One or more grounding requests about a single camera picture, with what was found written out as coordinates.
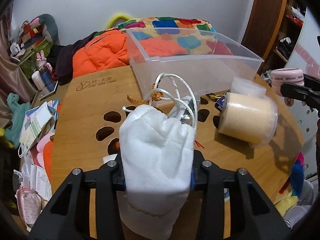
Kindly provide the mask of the stack of papers and booklets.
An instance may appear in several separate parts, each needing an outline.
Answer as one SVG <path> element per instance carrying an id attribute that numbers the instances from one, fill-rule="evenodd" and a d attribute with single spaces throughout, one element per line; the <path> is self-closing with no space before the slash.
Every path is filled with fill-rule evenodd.
<path id="1" fill-rule="evenodd" d="M 54 132 L 59 117 L 59 99 L 45 101 L 40 106 L 25 112 L 23 126 L 20 132 L 20 154 L 24 155 L 47 132 Z"/>

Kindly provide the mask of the orange quilted jacket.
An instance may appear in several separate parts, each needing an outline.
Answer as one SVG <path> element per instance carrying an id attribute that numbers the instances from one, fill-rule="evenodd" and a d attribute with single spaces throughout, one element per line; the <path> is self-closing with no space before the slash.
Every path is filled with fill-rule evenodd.
<path id="1" fill-rule="evenodd" d="M 179 44 L 144 35 L 140 45 L 148 56 L 187 55 L 188 51 Z M 93 38 L 73 56 L 73 77 L 99 72 L 111 68 L 128 66 L 127 35 L 111 30 Z"/>

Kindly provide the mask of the colourful patchwork blanket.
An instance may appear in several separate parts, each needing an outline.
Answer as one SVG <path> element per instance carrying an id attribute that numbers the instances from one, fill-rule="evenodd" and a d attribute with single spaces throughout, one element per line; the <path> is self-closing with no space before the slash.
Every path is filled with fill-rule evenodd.
<path id="1" fill-rule="evenodd" d="M 232 55 L 226 43 L 215 35 L 215 29 L 205 20 L 176 17 L 132 18 L 106 32 L 128 30 L 142 44 L 149 56 L 177 55 L 180 46 L 189 54 Z"/>

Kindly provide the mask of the clear plastic storage bin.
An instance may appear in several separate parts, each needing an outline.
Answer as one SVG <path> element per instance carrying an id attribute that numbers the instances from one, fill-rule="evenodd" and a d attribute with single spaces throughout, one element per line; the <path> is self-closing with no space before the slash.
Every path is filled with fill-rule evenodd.
<path id="1" fill-rule="evenodd" d="M 186 28 L 132 28 L 127 53 L 142 96 L 156 77 L 172 73 L 197 95 L 228 90 L 235 77 L 252 80 L 263 59 L 225 35 Z"/>

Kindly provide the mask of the wooden door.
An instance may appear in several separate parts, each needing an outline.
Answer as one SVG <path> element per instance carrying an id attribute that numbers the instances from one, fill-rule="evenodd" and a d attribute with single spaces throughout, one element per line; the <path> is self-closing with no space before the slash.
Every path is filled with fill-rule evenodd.
<path id="1" fill-rule="evenodd" d="M 241 44 L 267 58 L 284 16 L 287 0 L 254 0 Z"/>

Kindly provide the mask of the white drawstring cloth pouch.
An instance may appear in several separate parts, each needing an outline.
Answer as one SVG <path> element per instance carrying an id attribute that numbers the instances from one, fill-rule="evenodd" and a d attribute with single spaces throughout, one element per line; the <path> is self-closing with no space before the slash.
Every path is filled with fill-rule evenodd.
<path id="1" fill-rule="evenodd" d="M 128 114 L 119 129 L 126 189 L 117 197 L 130 230 L 168 239 L 190 192 L 198 105 L 176 74 L 159 74 L 149 94 L 185 107 L 191 120 L 182 123 L 180 115 L 168 117 L 149 102 Z"/>

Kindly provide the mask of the grey plush with boxes pile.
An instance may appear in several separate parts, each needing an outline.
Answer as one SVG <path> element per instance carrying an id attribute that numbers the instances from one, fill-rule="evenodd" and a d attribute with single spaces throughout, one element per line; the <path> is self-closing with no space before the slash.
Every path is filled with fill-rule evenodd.
<path id="1" fill-rule="evenodd" d="M 54 44 L 58 39 L 59 31 L 53 16 L 41 14 L 21 25 L 17 41 L 10 46 L 10 58 L 20 61 L 24 54 L 33 51 L 41 42 Z"/>

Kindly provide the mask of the teal dinosaur plush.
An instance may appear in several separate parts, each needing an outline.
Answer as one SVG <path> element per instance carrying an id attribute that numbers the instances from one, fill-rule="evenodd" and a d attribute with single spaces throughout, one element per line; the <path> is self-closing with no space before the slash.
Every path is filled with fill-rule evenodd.
<path id="1" fill-rule="evenodd" d="M 19 138 L 25 117 L 25 112 L 30 109 L 30 102 L 19 104 L 18 94 L 10 93 L 7 97 L 7 104 L 12 111 L 12 126 L 5 129 L 7 140 L 13 144 L 14 148 L 20 145 Z"/>

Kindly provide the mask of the pink bunny figure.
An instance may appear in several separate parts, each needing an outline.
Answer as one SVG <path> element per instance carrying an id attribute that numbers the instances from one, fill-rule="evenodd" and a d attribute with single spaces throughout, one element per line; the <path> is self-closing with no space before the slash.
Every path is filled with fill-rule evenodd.
<path id="1" fill-rule="evenodd" d="M 44 56 L 44 51 L 40 51 L 40 53 L 36 54 L 36 65 L 38 70 L 46 67 L 50 72 L 52 72 L 52 66 L 49 62 L 47 62 L 46 57 Z"/>

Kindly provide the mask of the pink round Huntoor case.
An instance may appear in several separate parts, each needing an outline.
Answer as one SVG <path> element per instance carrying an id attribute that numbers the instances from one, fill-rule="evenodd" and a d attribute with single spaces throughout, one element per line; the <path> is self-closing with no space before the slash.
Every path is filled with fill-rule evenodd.
<path id="1" fill-rule="evenodd" d="M 273 70 L 270 74 L 271 85 L 275 93 L 282 96 L 280 87 L 283 83 L 304 86 L 304 74 L 299 68 L 283 68 Z"/>

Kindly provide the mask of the yellow curved pillow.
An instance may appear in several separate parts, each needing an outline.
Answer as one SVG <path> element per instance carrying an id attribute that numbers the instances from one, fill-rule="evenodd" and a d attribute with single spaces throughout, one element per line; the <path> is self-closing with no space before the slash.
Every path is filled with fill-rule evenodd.
<path id="1" fill-rule="evenodd" d="M 114 28 L 117 25 L 117 23 L 119 23 L 119 22 L 125 22 L 125 21 L 131 20 L 131 19 L 132 19 L 131 16 L 124 14 L 124 13 L 115 14 L 108 21 L 108 23 L 105 27 L 105 30 Z"/>

